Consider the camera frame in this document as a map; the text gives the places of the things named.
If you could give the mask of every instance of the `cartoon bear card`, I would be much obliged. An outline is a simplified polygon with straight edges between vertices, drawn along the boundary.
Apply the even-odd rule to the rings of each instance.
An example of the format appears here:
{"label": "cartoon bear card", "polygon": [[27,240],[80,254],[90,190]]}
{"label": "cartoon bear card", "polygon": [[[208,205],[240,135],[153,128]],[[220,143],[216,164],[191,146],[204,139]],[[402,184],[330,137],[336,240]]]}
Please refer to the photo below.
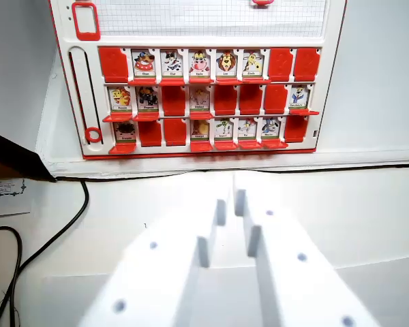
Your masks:
{"label": "cartoon bear card", "polygon": [[257,124],[253,117],[240,118],[238,126],[238,139],[255,140]]}
{"label": "cartoon bear card", "polygon": [[243,76],[259,77],[262,76],[262,65],[264,56],[260,50],[246,50],[243,57]]}
{"label": "cartoon bear card", "polygon": [[155,112],[159,110],[156,87],[136,87],[135,89],[139,112]]}
{"label": "cartoon bear card", "polygon": [[161,50],[163,77],[182,77],[183,58],[177,50]]}
{"label": "cartoon bear card", "polygon": [[263,118],[262,120],[262,138],[279,138],[280,122],[277,118]]}
{"label": "cartoon bear card", "polygon": [[229,118],[215,120],[215,141],[232,140],[233,123]]}
{"label": "cartoon bear card", "polygon": [[211,94],[206,86],[190,87],[190,111],[209,111]]}
{"label": "cartoon bear card", "polygon": [[156,76],[155,56],[149,50],[132,50],[135,78],[152,78]]}
{"label": "cartoon bear card", "polygon": [[237,75],[237,56],[233,51],[217,51],[217,77],[235,77]]}
{"label": "cartoon bear card", "polygon": [[191,141],[209,141],[209,123],[191,121]]}
{"label": "cartoon bear card", "polygon": [[135,126],[132,121],[114,123],[115,140],[117,143],[136,142]]}
{"label": "cartoon bear card", "polygon": [[190,76],[208,78],[211,75],[211,57],[206,50],[190,51]]}
{"label": "cartoon bear card", "polygon": [[309,89],[306,85],[293,85],[289,99],[289,108],[307,108]]}
{"label": "cartoon bear card", "polygon": [[108,87],[110,109],[117,112],[132,111],[130,92],[125,87]]}

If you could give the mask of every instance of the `cartoon dog card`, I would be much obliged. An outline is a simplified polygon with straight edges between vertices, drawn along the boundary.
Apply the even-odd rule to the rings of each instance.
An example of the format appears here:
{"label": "cartoon dog card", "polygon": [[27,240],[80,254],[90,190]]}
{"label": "cartoon dog card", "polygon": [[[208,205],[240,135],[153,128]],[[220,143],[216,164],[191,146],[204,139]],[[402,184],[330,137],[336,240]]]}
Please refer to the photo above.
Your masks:
{"label": "cartoon dog card", "polygon": [[237,57],[233,51],[217,51],[217,76],[233,77],[237,75]]}
{"label": "cartoon dog card", "polygon": [[233,123],[229,118],[215,120],[215,141],[232,140]]}
{"label": "cartoon dog card", "polygon": [[207,121],[191,121],[191,141],[209,141]]}
{"label": "cartoon dog card", "polygon": [[293,85],[291,87],[291,98],[289,108],[306,108],[309,99],[309,90],[305,85]]}
{"label": "cartoon dog card", "polygon": [[206,87],[190,87],[190,110],[209,111],[211,96]]}
{"label": "cartoon dog card", "polygon": [[108,87],[110,109],[112,111],[131,111],[130,92],[124,87]]}
{"label": "cartoon dog card", "polygon": [[114,131],[117,143],[136,142],[135,126],[131,121],[114,123]]}
{"label": "cartoon dog card", "polygon": [[183,59],[176,50],[161,50],[161,62],[162,76],[183,76]]}
{"label": "cartoon dog card", "polygon": [[253,117],[239,119],[238,139],[240,140],[254,140],[256,139],[257,124]]}
{"label": "cartoon dog card", "polygon": [[191,51],[190,61],[190,76],[209,77],[211,75],[211,58],[205,50]]}
{"label": "cartoon dog card", "polygon": [[155,56],[148,50],[132,50],[135,77],[155,77]]}
{"label": "cartoon dog card", "polygon": [[259,50],[245,51],[243,57],[243,76],[257,77],[262,75],[264,56]]}
{"label": "cartoon dog card", "polygon": [[135,89],[138,111],[155,112],[159,110],[155,87],[136,87]]}
{"label": "cartoon dog card", "polygon": [[262,138],[279,138],[280,122],[277,118],[263,118]]}

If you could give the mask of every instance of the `black wire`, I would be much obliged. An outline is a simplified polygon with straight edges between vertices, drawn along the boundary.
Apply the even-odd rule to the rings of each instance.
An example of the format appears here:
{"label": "black wire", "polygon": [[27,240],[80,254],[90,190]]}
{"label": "black wire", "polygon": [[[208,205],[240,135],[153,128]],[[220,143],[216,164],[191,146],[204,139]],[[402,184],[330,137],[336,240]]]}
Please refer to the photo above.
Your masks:
{"label": "black wire", "polygon": [[27,259],[21,267],[18,269],[14,279],[10,283],[9,287],[7,288],[5,298],[3,299],[3,302],[1,303],[0,306],[0,319],[1,316],[3,315],[3,312],[5,311],[6,308],[6,303],[9,300],[9,298],[12,295],[12,288],[15,288],[15,283],[17,282],[21,272],[32,262],[34,259],[36,259],[42,252],[44,252],[53,242],[55,242],[59,237],[62,236],[63,233],[65,233],[76,221],[79,219],[79,217],[83,214],[85,209],[88,206],[89,202],[89,192],[87,188],[87,184],[84,181],[80,181],[80,184],[82,184],[83,191],[85,193],[85,201],[83,202],[82,208],[76,213],[76,215],[71,219],[71,221],[65,225],[64,228],[62,228],[59,232],[57,232],[50,240],[47,241],[46,244],[44,244],[38,251],[36,251],[29,259]]}
{"label": "black wire", "polygon": [[0,230],[6,230],[8,232],[11,232],[15,236],[16,244],[17,244],[17,256],[16,256],[16,263],[15,263],[15,269],[14,269],[14,276],[12,277],[12,280],[9,284],[9,288],[10,288],[9,319],[10,319],[11,327],[14,327],[15,326],[15,313],[14,313],[14,310],[15,310],[15,304],[14,304],[15,283],[16,283],[16,276],[18,274],[18,270],[21,264],[22,241],[21,241],[20,234],[14,228],[9,227],[9,226],[0,226]]}

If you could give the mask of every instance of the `graph paper sheet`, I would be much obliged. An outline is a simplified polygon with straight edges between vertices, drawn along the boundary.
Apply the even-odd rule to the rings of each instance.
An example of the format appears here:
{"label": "graph paper sheet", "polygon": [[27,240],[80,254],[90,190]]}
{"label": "graph paper sheet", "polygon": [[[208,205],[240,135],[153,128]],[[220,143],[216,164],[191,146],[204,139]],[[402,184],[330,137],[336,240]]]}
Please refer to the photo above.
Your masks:
{"label": "graph paper sheet", "polygon": [[102,35],[320,37],[326,0],[94,0]]}

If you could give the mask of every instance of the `cartoon face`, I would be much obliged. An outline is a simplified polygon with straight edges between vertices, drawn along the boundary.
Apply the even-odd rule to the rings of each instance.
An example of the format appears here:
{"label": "cartoon face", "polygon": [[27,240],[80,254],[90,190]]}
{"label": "cartoon face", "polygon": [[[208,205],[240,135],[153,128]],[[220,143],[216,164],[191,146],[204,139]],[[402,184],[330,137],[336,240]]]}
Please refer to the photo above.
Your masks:
{"label": "cartoon face", "polygon": [[198,71],[209,70],[206,56],[202,51],[195,52],[192,56],[192,68]]}
{"label": "cartoon face", "polygon": [[296,91],[295,91],[295,94],[300,95],[300,94],[303,93],[303,90],[304,90],[303,87],[297,87],[297,88],[296,88]]}
{"label": "cartoon face", "polygon": [[224,52],[218,60],[218,66],[221,70],[228,72],[237,64],[237,60],[230,52]]}
{"label": "cartoon face", "polygon": [[155,60],[155,56],[147,52],[144,52],[144,51],[140,52],[138,57],[135,58],[135,61],[139,61],[142,64],[149,64],[149,63],[154,62],[154,60]]}

